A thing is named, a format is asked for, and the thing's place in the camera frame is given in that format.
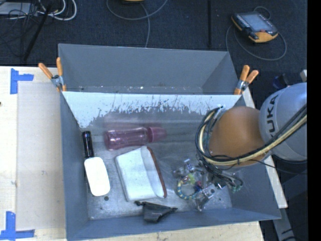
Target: gray bin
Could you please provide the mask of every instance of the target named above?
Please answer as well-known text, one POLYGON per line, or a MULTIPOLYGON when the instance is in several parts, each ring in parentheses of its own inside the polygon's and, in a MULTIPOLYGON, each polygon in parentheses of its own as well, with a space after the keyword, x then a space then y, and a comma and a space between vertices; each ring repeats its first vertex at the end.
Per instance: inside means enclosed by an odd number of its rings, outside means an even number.
MULTIPOLYGON (((238 79, 228 52, 70 44, 59 44, 58 49, 67 91, 85 95, 80 98, 87 97, 88 93, 92 93, 92 98, 96 98, 97 93, 102 97, 105 94, 129 97, 158 95, 161 98, 178 95, 188 97, 199 107, 217 97, 229 100, 228 104, 233 106, 245 105, 242 96, 237 96, 235 103, 230 101, 235 99, 233 92, 238 79)), ((60 100, 68 240, 281 218, 266 168, 261 164, 238 171, 238 176, 244 181, 243 188, 236 193, 228 187, 217 190, 216 196, 202 212, 174 194, 176 180, 171 173, 182 166, 185 159, 195 159, 195 134, 207 108, 191 111, 186 104, 173 110, 170 106, 156 104, 156 109, 133 110, 132 113, 100 110, 90 124, 80 124, 81 117, 75 108, 80 111, 83 106, 82 113, 91 112, 91 108, 97 109, 92 102, 95 99, 78 99, 76 104, 66 100, 68 92, 61 93, 60 100), (148 146, 155 153, 169 195, 152 202, 175 206, 178 208, 175 213, 158 223, 146 222, 142 215, 143 207, 125 200, 114 158, 134 148, 106 150, 102 136, 110 123, 132 126, 154 124, 167 128, 168 137, 165 140, 148 146), (104 197, 93 197, 88 190, 81 138, 84 130, 92 132, 95 155, 105 162, 111 181, 108 201, 104 197)))

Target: bin floor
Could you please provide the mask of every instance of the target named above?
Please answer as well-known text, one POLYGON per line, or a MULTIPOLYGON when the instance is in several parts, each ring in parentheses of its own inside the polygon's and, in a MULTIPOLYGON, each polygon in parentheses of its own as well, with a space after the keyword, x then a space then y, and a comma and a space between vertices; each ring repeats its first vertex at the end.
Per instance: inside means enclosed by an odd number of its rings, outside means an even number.
MULTIPOLYGON (((196 210, 193 200, 186 201, 179 198, 175 189, 177 179, 173 171, 184 165, 184 160, 190 159, 192 165, 197 164, 196 147, 193 141, 186 142, 159 142, 148 145, 156 156, 157 163, 167 188, 167 198, 153 198, 145 201, 177 208, 178 212, 196 210)), ((128 202, 125 198, 115 157, 129 152, 138 147, 122 148, 116 151, 108 151, 104 142, 93 142, 95 156, 103 159, 110 181, 110 192, 105 196, 93 196, 87 185, 88 215, 90 219, 104 219, 109 217, 134 216, 143 213, 143 207, 134 202, 128 202)), ((206 209, 232 207, 228 187, 215 190, 214 196, 205 205, 206 209)))

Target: white sponge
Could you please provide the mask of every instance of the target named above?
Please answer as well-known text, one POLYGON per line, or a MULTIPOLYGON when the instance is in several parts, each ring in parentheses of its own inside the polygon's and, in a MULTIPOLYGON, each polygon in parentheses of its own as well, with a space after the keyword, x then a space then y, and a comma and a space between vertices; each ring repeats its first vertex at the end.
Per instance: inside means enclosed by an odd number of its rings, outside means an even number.
POLYGON ((84 165, 91 193, 94 196, 108 194, 110 183, 104 161, 100 157, 91 157, 84 165))
POLYGON ((116 157, 116 166, 127 201, 167 196, 152 150, 146 146, 116 157))

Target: black object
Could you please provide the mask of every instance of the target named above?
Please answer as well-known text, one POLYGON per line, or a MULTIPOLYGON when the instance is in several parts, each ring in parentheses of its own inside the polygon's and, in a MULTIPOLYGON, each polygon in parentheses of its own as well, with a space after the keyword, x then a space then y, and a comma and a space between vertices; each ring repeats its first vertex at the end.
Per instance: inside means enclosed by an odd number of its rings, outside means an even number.
POLYGON ((82 133, 82 138, 84 141, 85 157, 86 158, 94 157, 94 150, 92 148, 92 140, 91 140, 91 132, 84 131, 82 133))
POLYGON ((235 13, 231 19, 235 26, 255 43, 270 41, 278 35, 272 22, 258 12, 235 13))
POLYGON ((275 87, 277 90, 283 89, 287 86, 289 86, 289 81, 286 78, 285 73, 283 73, 280 76, 277 76, 273 80, 273 87, 275 87))
POLYGON ((148 222, 154 222, 157 223, 160 221, 161 218, 163 218, 165 215, 175 212, 177 208, 171 208, 168 206, 155 204, 155 203, 149 203, 149 202, 139 202, 135 201, 135 204, 138 206, 143 205, 144 206, 144 220, 148 222))
POLYGON ((38 25, 37 31, 36 31, 35 35, 33 36, 33 38, 31 39, 31 41, 30 41, 30 43, 29 43, 29 46, 27 47, 26 53, 25 53, 25 55, 24 55, 24 61, 25 61, 25 62, 27 61, 27 58, 29 57, 31 50, 32 50, 32 48, 33 48, 34 45, 35 45, 35 42, 36 42, 36 40, 37 40, 37 38, 38 38, 38 35, 39 35, 42 27, 43 27, 44 24, 45 24, 45 21, 46 21, 46 19, 47 19, 47 17, 48 17, 48 14, 49 14, 49 12, 50 12, 50 10, 51 10, 52 5, 54 4, 54 1, 55 1, 55 0, 50 0, 48 6, 47 6, 47 8, 46 8, 45 14, 44 14, 44 16, 42 17, 40 24, 38 25))

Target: power cord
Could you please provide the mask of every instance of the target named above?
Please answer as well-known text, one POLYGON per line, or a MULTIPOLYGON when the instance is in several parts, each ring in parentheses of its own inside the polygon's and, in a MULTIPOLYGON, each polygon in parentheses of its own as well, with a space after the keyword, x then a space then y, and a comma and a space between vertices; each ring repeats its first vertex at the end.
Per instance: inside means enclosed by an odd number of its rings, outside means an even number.
MULTIPOLYGON (((65 9, 66 9, 66 0, 61 0, 63 2, 63 8, 60 10, 60 11, 54 11, 54 12, 51 12, 48 14, 49 17, 52 17, 56 20, 59 20, 59 21, 70 21, 72 19, 74 19, 77 15, 77 4, 76 4, 76 1, 75 0, 71 0, 72 2, 72 5, 73 5, 73 8, 74 8, 74 13, 72 16, 68 17, 68 18, 65 18, 65 17, 58 17, 57 15, 60 15, 62 14, 65 9)), ((43 11, 38 11, 38 13, 40 14, 45 14, 45 11, 46 11, 46 8, 44 7, 44 5, 42 4, 41 0, 38 0, 40 6, 41 6, 41 9, 43 11)))
MULTIPOLYGON (((271 13, 268 11, 267 8, 265 7, 262 7, 262 6, 257 6, 253 11, 256 12, 257 9, 265 9, 268 13, 269 13, 269 17, 267 17, 267 19, 269 20, 270 17, 271 17, 271 13)), ((227 39, 228 39, 228 34, 229 34, 229 31, 231 29, 231 27, 233 26, 230 25, 229 28, 227 29, 226 31, 226 38, 225 38, 225 45, 226 45, 226 50, 229 51, 229 48, 228 48, 228 42, 227 42, 227 39)), ((265 60, 265 61, 277 61, 277 60, 280 60, 281 58, 283 58, 287 52, 287 44, 286 44, 286 41, 285 41, 285 38, 282 36, 282 34, 279 32, 278 35, 281 37, 281 39, 283 40, 283 43, 284 43, 284 51, 283 51, 283 54, 277 58, 264 58, 264 57, 260 57, 260 56, 257 56, 253 53, 251 53, 250 51, 248 51, 242 44, 241 42, 238 40, 238 38, 236 37, 236 28, 234 27, 234 38, 235 40, 237 41, 237 43, 240 45, 240 47, 245 51, 247 52, 248 54, 254 56, 255 58, 258 58, 258 59, 261 59, 261 60, 265 60)))
POLYGON ((150 35, 150 20, 149 20, 149 18, 150 18, 151 16, 153 16, 154 14, 158 13, 158 12, 166 5, 167 2, 168 2, 168 0, 165 0, 165 2, 164 2, 155 12, 153 12, 153 13, 151 13, 151 14, 148 14, 148 12, 147 12, 146 8, 143 6, 143 4, 140 4, 140 5, 142 6, 142 8, 144 9, 146 15, 143 16, 143 17, 139 17, 139 18, 126 18, 126 17, 123 17, 123 16, 121 16, 121 15, 116 14, 116 13, 110 8, 110 6, 109 6, 109 0, 106 1, 106 5, 107 5, 108 10, 109 10, 112 14, 114 14, 116 17, 121 18, 121 19, 123 19, 123 20, 128 20, 128 21, 139 21, 139 20, 143 20, 143 19, 147 19, 147 20, 148 20, 148 33, 147 33, 147 39, 146 39, 146 43, 145 43, 145 48, 146 48, 147 45, 148 45, 148 40, 149 40, 149 35, 150 35))

